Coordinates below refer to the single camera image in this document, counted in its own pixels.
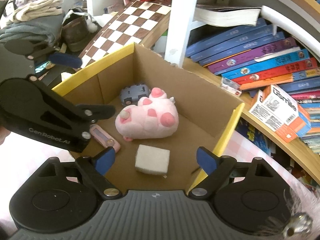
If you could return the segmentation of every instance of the red book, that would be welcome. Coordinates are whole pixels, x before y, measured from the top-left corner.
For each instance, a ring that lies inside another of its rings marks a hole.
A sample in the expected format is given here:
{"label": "red book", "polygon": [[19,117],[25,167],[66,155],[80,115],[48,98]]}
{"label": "red book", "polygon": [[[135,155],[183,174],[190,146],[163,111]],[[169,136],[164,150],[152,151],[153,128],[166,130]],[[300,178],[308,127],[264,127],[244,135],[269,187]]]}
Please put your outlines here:
{"label": "red book", "polygon": [[234,78],[232,79],[232,81],[238,83],[239,85],[243,85],[243,84],[251,83],[258,80],[282,76],[282,75],[299,72],[307,69],[312,69],[316,67],[318,67],[317,60],[315,58],[311,58],[311,59],[306,59],[306,60],[298,61],[291,64],[286,64],[280,67],[259,71],[254,74]]}
{"label": "red book", "polygon": [[320,90],[290,95],[295,100],[320,98]]}

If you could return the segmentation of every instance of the foam cube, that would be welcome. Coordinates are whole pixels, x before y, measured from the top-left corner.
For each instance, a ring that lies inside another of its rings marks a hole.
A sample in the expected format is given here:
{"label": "foam cube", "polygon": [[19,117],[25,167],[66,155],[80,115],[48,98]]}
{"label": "foam cube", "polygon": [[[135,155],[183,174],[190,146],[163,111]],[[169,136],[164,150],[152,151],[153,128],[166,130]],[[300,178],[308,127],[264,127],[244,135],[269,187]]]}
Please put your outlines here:
{"label": "foam cube", "polygon": [[136,155],[136,170],[146,174],[166,175],[169,157],[169,150],[140,144]]}

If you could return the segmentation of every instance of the gray toy car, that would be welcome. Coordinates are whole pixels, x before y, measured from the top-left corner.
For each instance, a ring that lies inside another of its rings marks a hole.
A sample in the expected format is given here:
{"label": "gray toy car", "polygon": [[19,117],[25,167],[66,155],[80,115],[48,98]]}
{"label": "gray toy car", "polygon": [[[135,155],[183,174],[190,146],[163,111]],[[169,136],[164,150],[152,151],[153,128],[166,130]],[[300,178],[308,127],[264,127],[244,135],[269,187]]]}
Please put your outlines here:
{"label": "gray toy car", "polygon": [[149,97],[150,89],[143,83],[125,87],[121,90],[120,100],[124,106],[137,105],[142,97]]}

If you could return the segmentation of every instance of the white curved railing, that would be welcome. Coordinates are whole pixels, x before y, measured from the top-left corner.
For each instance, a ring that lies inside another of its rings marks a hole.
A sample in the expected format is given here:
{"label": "white curved railing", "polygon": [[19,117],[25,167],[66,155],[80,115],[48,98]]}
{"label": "white curved railing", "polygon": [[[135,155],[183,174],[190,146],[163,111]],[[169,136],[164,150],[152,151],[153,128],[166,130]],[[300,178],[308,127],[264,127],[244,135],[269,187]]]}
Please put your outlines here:
{"label": "white curved railing", "polygon": [[261,16],[272,22],[273,25],[279,26],[281,29],[290,33],[320,62],[320,43],[310,33],[306,32],[295,22],[268,6],[262,6]]}

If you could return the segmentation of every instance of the pink paw pad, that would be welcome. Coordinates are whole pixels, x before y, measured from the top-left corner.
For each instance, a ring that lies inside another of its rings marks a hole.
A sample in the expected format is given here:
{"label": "pink paw pad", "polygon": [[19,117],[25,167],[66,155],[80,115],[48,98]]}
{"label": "pink paw pad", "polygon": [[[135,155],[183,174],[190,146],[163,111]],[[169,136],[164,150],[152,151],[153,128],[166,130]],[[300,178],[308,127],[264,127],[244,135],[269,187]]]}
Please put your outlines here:
{"label": "pink paw pad", "polygon": [[157,117],[157,113],[154,109],[151,108],[148,110],[148,116]]}
{"label": "pink paw pad", "polygon": [[152,91],[151,91],[151,95],[154,98],[159,98],[163,94],[164,94],[164,92],[160,88],[153,88]]}
{"label": "pink paw pad", "polygon": [[160,118],[160,122],[164,127],[171,127],[176,123],[176,120],[172,114],[164,113]]}
{"label": "pink paw pad", "polygon": [[142,104],[143,104],[144,106],[150,105],[150,104],[152,104],[152,101],[151,101],[149,98],[146,98],[146,99],[143,100]]}
{"label": "pink paw pad", "polygon": [[130,138],[130,137],[123,137],[123,139],[126,141],[126,142],[132,142],[133,141],[133,139],[132,138]]}

